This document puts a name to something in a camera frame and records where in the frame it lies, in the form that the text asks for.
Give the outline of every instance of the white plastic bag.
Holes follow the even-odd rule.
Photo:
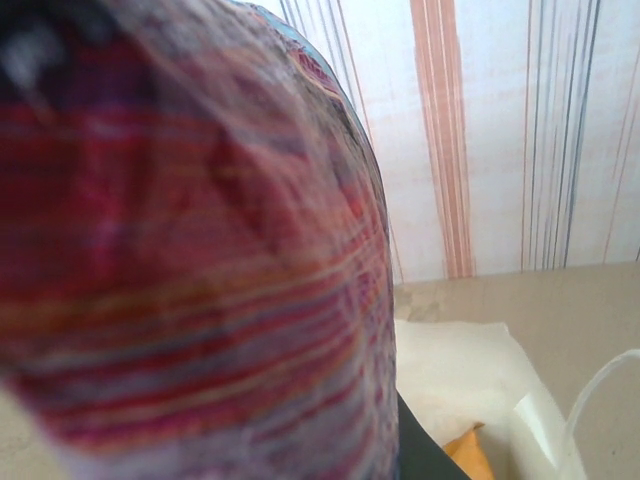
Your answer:
[[[573,430],[589,395],[613,369],[603,368],[565,422],[506,325],[396,321],[398,391],[439,444],[482,422],[481,441],[497,480],[583,480]]]

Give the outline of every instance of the blurry fabric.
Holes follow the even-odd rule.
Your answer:
[[[393,478],[387,213],[335,75],[259,7],[104,5],[106,46],[36,18],[63,60],[3,57],[4,385],[77,478]]]

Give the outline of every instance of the wall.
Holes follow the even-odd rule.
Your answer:
[[[638,261],[639,3],[259,3],[355,105],[397,283]]]

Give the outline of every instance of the dark fabric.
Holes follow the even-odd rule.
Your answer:
[[[400,480],[469,480],[420,426],[398,395]]]

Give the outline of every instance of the orange vertical stripe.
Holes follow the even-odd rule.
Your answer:
[[[475,274],[454,0],[411,0],[416,62],[448,278]]]

